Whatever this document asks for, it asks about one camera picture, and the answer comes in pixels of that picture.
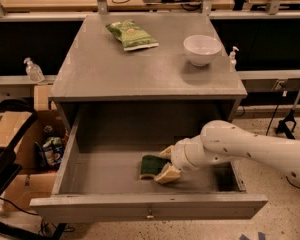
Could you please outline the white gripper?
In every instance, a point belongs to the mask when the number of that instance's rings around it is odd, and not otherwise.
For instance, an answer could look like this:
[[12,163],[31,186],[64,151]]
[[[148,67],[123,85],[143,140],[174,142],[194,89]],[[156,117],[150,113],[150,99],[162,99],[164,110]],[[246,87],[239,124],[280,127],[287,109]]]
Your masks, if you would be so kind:
[[154,178],[159,184],[166,184],[181,177],[181,171],[195,171],[206,166],[211,158],[201,141],[200,136],[185,138],[178,141],[174,146],[170,145],[159,153],[162,159],[171,159],[161,172]]

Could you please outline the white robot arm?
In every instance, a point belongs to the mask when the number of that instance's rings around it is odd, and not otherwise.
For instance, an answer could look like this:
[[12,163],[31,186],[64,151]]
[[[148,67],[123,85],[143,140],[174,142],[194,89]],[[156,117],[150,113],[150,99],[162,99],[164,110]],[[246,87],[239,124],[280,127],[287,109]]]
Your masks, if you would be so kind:
[[223,120],[210,121],[199,135],[167,147],[159,157],[169,159],[155,177],[160,184],[238,158],[267,165],[300,183],[300,140],[253,134]]

